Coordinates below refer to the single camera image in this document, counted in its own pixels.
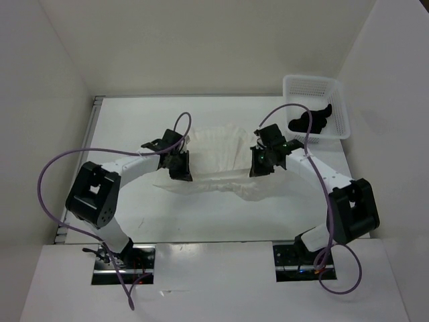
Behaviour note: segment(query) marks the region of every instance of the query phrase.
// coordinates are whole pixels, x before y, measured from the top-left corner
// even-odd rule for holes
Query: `white plastic basket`
[[[332,104],[332,115],[320,134],[310,134],[308,141],[318,143],[319,139],[347,139],[350,136],[349,117],[343,96],[342,84],[333,78],[319,76],[288,75],[283,78],[283,97],[286,103],[299,103],[312,111],[324,109]],[[301,142],[305,133],[291,131],[288,124],[299,119],[303,108],[286,107],[286,132]]]

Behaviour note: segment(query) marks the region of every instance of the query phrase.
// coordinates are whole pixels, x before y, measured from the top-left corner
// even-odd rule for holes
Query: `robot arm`
[[[182,135],[167,129],[162,139],[142,145],[137,153],[165,150],[181,138]],[[132,262],[136,257],[133,241],[122,231],[114,218],[119,190],[140,176],[159,168],[168,168],[170,177],[174,179],[191,181],[188,162],[186,142],[168,153],[127,156],[104,164],[86,162],[80,168],[70,190],[66,208],[83,220],[122,261]]]
[[[259,129],[258,145],[252,150],[250,176],[263,176],[274,172],[274,166],[281,166],[301,176],[316,189],[320,181],[305,151],[298,140],[287,142],[276,124]],[[311,156],[326,185],[334,217],[334,241],[347,244],[376,229],[380,222],[375,206],[373,191],[365,179],[353,180]],[[324,248],[329,239],[327,222],[322,223],[295,238],[298,255],[314,258],[315,252]]]

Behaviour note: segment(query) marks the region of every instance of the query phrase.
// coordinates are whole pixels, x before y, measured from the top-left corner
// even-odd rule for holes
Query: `white table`
[[[192,114],[194,127],[233,123],[254,131],[282,97],[140,97],[104,99],[90,128],[87,146],[136,151],[141,144],[162,136],[183,111]],[[286,126],[284,111],[267,125]],[[179,130],[186,128],[186,118]],[[310,147],[315,156],[350,176],[339,140]],[[93,152],[87,160],[112,161],[118,155]],[[233,193],[182,196],[152,185],[154,174],[121,189],[115,217],[124,232],[140,243],[230,242],[293,239],[325,220],[326,205],[320,191],[294,173],[276,196],[258,202],[243,201]],[[73,214],[67,220],[86,229]],[[69,231],[66,244],[93,243]]]
[[[134,312],[119,285],[90,285],[94,257],[82,245],[44,246],[21,322],[408,321],[383,243],[350,246],[362,283],[336,296],[317,281],[276,283],[270,242],[160,244],[154,284],[133,291]],[[326,285],[344,290],[356,281],[356,263],[344,248],[332,254],[338,280]]]

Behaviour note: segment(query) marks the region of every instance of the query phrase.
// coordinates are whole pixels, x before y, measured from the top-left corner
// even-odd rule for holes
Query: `white cloth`
[[[247,201],[269,197],[284,180],[284,171],[249,178],[251,146],[256,136],[235,125],[191,129],[189,167],[192,182],[172,180],[168,170],[159,169],[154,185],[181,195],[206,191],[231,191]]]

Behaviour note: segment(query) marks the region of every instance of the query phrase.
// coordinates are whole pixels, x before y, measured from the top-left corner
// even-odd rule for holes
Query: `wire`
[[[320,182],[320,185],[322,186],[322,190],[323,190],[323,194],[324,194],[324,198],[326,200],[326,205],[328,207],[328,231],[329,231],[329,239],[328,239],[328,244],[326,245],[326,247],[319,252],[319,254],[317,254],[316,258],[314,259],[314,269],[315,270],[322,270],[325,266],[326,266],[326,262],[329,259],[329,254],[330,254],[330,250],[332,247],[334,247],[335,245],[333,245],[333,241],[334,241],[334,214],[332,212],[332,205],[330,204],[330,199],[329,199],[329,192],[328,189],[323,181],[323,177],[320,174],[319,169],[317,169],[316,164],[314,163],[313,159],[311,158],[310,154],[308,153],[308,137],[310,136],[310,130],[312,127],[312,122],[313,122],[313,117],[311,114],[310,109],[307,106],[304,106],[302,104],[297,104],[297,103],[288,103],[288,104],[283,104],[279,107],[276,107],[275,109],[273,109],[271,112],[269,112],[269,114],[267,116],[265,116],[265,118],[262,120],[262,122],[259,124],[259,128],[267,121],[267,119],[273,115],[276,111],[278,111],[279,109],[282,109],[284,107],[290,107],[290,106],[298,106],[301,107],[303,109],[306,110],[306,112],[308,113],[308,117],[310,119],[310,122],[308,123],[308,129],[306,132],[306,136],[304,138],[304,152],[308,157],[308,161],[311,164],[311,167],[313,167],[314,172],[317,175],[317,178]],[[326,272],[326,270],[324,272],[321,272],[319,274],[319,283],[320,285],[322,285],[322,287],[327,290],[328,292],[332,293],[332,294],[338,294],[338,295],[343,295],[343,294],[349,294],[350,292],[353,292],[361,283],[362,280],[362,265],[361,262],[359,261],[356,253],[354,253],[354,251],[347,245],[343,245],[343,244],[336,244],[336,245],[340,245],[343,247],[346,247],[346,249],[348,249],[350,251],[350,253],[352,253],[353,257],[356,259],[357,262],[357,266],[359,269],[359,277],[355,283],[355,285],[353,285],[349,290],[345,290],[342,292],[339,291],[335,291],[335,290],[330,290],[329,288],[327,288],[323,282],[322,282],[322,275]]]
[[[103,239],[101,239],[99,236],[93,234],[93,233],[89,233],[85,230],[73,227],[67,223],[62,222],[61,220],[59,220],[58,218],[56,218],[50,211],[49,209],[46,207],[46,204],[43,200],[43,196],[42,196],[42,181],[43,181],[43,177],[47,171],[47,169],[49,169],[49,167],[57,160],[69,155],[69,154],[73,154],[73,153],[77,153],[77,152],[86,152],[86,151],[93,151],[93,152],[108,152],[108,153],[115,153],[115,154],[122,154],[125,156],[155,156],[157,154],[163,154],[166,152],[169,152],[170,150],[173,150],[176,146],[178,146],[180,143],[182,143],[182,141],[185,140],[186,136],[188,135],[189,131],[190,131],[190,126],[192,124],[192,118],[190,116],[190,114],[188,112],[183,112],[182,114],[180,114],[179,118],[176,121],[176,124],[178,122],[178,120],[183,116],[183,115],[187,115],[189,118],[189,123],[188,123],[188,128],[186,129],[184,135],[182,136],[182,138],[180,140],[178,140],[175,144],[173,144],[172,146],[170,146],[169,148],[166,148],[164,150],[161,151],[157,151],[157,152],[149,152],[149,153],[135,153],[135,152],[125,152],[125,151],[120,151],[120,150],[112,150],[112,149],[104,149],[104,148],[81,148],[81,149],[74,149],[74,150],[69,150],[69,151],[65,151],[57,156],[55,156],[54,158],[52,158],[50,161],[48,161],[48,163],[46,163],[46,165],[42,168],[42,171],[39,174],[39,179],[38,179],[38,185],[37,185],[37,192],[38,192],[38,200],[39,200],[39,204],[42,207],[43,211],[46,213],[46,215],[55,223],[57,223],[59,226],[62,227],[66,227],[68,229],[77,231],[79,233],[83,233],[84,235],[90,236],[92,238],[95,238],[96,240],[98,240],[99,242],[101,242],[101,244],[103,245],[103,247],[106,249],[106,251],[109,253],[110,258],[112,259],[112,263],[113,263],[113,267],[115,268],[115,272],[116,275],[118,276],[119,282],[121,283],[121,286],[125,292],[125,294],[127,295],[128,298],[128,304],[129,307],[132,311],[134,311],[134,302],[133,299],[131,298],[131,290],[133,289],[133,287],[143,278],[146,277],[147,275],[143,275],[140,278],[138,278],[137,280],[134,281],[134,283],[131,285],[130,290],[127,289],[127,287],[125,286],[125,283],[122,279],[122,275],[119,272],[119,268],[116,265],[115,262],[115,258],[113,255],[113,252],[109,249],[109,247],[107,246],[107,244],[104,242]]]
[[[176,131],[177,125],[179,124],[180,119],[184,116],[184,115],[189,115],[188,112],[183,112],[182,114],[179,115],[179,117],[177,118],[174,127],[173,127],[173,131]]]

